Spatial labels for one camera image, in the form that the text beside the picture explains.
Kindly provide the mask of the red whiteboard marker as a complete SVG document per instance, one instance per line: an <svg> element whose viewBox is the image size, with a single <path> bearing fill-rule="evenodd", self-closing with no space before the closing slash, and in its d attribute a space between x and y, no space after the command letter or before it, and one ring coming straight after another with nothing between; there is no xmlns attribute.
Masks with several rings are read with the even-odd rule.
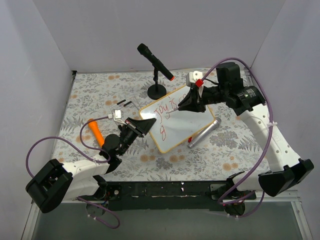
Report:
<svg viewBox="0 0 320 240"><path fill-rule="evenodd" d="M179 111L179 109L178 108L174 108L174 109L172 109L172 110L169 110L169 111L167 111L165 114L171 114L171 113L174 113L174 112L176 112L176 111Z"/></svg>

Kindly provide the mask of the yellow framed whiteboard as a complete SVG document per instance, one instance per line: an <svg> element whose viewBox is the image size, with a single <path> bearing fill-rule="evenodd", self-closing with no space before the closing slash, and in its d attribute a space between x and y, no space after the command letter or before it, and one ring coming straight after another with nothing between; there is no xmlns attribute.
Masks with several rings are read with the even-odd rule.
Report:
<svg viewBox="0 0 320 240"><path fill-rule="evenodd" d="M156 119L149 133L158 150L163 154L187 141L216 119L209 108L205 112L178 110L169 112L178 107L189 89L184 85L139 110L139 115L143 120Z"/></svg>

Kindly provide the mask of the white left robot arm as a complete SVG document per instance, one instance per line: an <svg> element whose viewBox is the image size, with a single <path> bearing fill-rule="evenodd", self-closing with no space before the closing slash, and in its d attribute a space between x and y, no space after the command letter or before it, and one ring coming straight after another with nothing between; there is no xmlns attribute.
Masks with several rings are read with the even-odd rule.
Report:
<svg viewBox="0 0 320 240"><path fill-rule="evenodd" d="M25 190L42 213L49 213L62 201L87 197L103 200L108 184L103 175L113 172L121 163L136 138L143 138L156 123L155 118L137 120L128 117L118 126L120 134L109 134L100 141L99 153L84 160L61 163L49 160L36 175L32 175Z"/></svg>

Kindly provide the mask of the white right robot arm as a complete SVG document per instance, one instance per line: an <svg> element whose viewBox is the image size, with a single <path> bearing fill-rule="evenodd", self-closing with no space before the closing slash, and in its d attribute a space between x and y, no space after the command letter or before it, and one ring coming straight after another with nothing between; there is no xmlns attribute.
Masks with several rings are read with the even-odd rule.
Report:
<svg viewBox="0 0 320 240"><path fill-rule="evenodd" d="M251 170L227 179L229 184L223 196L237 199L245 191L263 191L275 197L299 184L314 169L314 164L310 159L302 159L286 141L262 90L244 85L235 62L221 63L213 69L217 82L212 87L204 85L206 74L194 71L186 76L189 92L178 104L178 110L203 113L207 105L224 103L245 123L263 149Z"/></svg>

